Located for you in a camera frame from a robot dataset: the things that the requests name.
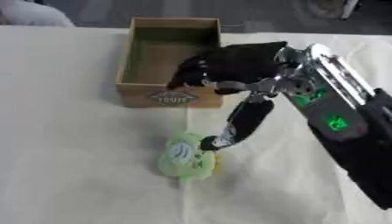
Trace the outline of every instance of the black robotic finger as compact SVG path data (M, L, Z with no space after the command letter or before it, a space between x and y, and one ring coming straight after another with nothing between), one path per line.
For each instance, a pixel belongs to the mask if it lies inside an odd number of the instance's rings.
M174 77L171 79L167 88L175 89L181 88L184 86L191 86L191 87L203 87L205 79L205 75L203 71L198 70L185 70L185 71L177 71Z
M197 68L200 67L200 65L203 65L206 63L206 58L207 55L209 55L209 52L203 52L200 53L196 56L193 56L189 59L184 60L179 66L178 69L188 69L188 68Z
M233 95L241 92L241 90L232 88L215 89L214 91L217 95Z
M275 57L287 42L229 45L206 56L212 81L252 83L277 75Z
M208 136L201 141L203 151L217 151L245 140L252 135L274 108L272 101L240 103L227 119L220 136Z

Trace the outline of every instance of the silver metal part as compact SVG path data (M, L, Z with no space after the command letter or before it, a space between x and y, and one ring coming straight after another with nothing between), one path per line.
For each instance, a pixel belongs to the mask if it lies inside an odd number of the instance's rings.
M234 137L236 135L235 126L229 124L220 136L217 136L213 141L212 145L217 149L228 147L235 144Z
M343 141L368 132L368 124L356 109L375 92L328 47L314 44L297 50L287 46L275 60L281 68L273 78L251 84L223 81L216 87L250 91L246 101L254 103L283 93L310 125L331 139Z
M353 108L364 105L374 90L328 47L314 44L305 49L305 64L314 68Z

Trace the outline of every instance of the white tablecloth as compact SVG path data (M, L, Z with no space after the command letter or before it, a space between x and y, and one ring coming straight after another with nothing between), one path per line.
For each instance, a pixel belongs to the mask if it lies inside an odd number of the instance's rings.
M336 168L283 98L213 177L180 185L157 157L175 131L220 133L221 109L124 108L114 80L126 30L0 28L0 223L392 223ZM392 38L224 34L224 44L318 42L392 93Z

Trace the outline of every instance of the gray floor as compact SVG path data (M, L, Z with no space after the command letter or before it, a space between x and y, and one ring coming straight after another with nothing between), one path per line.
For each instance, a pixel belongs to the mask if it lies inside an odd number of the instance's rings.
M131 17L220 18L224 32L392 34L392 1L367 0L348 20L321 19L306 0L45 0L77 25L128 27Z

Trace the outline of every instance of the box label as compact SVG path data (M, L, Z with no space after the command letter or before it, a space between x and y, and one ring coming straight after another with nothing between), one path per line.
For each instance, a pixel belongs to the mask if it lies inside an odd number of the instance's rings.
M178 106L198 99L196 95L180 92L157 92L149 97L166 106Z

